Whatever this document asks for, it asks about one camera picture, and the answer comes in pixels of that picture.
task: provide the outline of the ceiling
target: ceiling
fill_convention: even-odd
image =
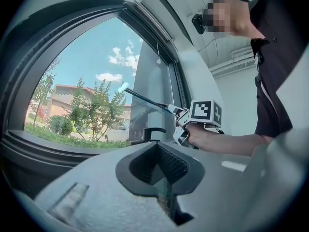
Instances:
[[[146,1],[151,8],[151,0]],[[199,35],[191,23],[191,19],[194,14],[201,14],[205,8],[204,4],[208,1],[210,0],[168,0],[186,27],[194,47],[210,68],[218,63],[231,59],[231,51],[249,46],[250,40],[245,37],[235,36],[225,36],[215,39],[211,32],[205,32],[203,35]],[[171,38],[173,38],[172,33],[168,30],[168,26],[165,26],[168,22],[161,20],[161,23],[171,35]]]

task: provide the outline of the man's arm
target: man's arm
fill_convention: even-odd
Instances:
[[[251,156],[255,147],[268,144],[272,138],[257,134],[246,136],[230,136],[205,130],[201,125],[189,124],[186,126],[190,136],[188,143],[202,150],[221,153]]]

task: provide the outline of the cloud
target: cloud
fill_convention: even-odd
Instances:
[[[110,63],[112,64],[118,64],[121,66],[128,66],[131,67],[133,70],[136,71],[137,64],[139,62],[139,55],[134,55],[133,48],[134,44],[131,40],[128,40],[128,46],[125,49],[126,56],[122,56],[120,53],[121,49],[118,47],[114,47],[112,49],[114,56],[108,56],[110,59]]]
[[[100,75],[96,75],[96,78],[99,80],[99,81],[111,81],[111,82],[121,82],[122,81],[122,75],[121,74],[110,74],[110,73],[103,73],[103,74],[100,74]]]

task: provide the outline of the gray plastic surface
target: gray plastic surface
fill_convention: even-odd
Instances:
[[[149,143],[92,157],[48,185],[36,198],[42,210],[53,204],[76,182],[89,185],[85,198],[69,225],[82,231],[248,231],[275,221],[301,188],[307,169],[303,148],[309,130],[279,136],[269,146],[258,147],[251,159],[167,145],[197,159],[205,175],[190,194],[177,197],[182,212],[194,218],[177,226],[156,198],[131,194],[117,180],[115,166],[124,156]],[[247,164],[236,171],[223,161]]]

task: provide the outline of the white wall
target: white wall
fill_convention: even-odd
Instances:
[[[252,67],[215,79],[229,117],[231,135],[252,134],[257,123],[256,68]]]

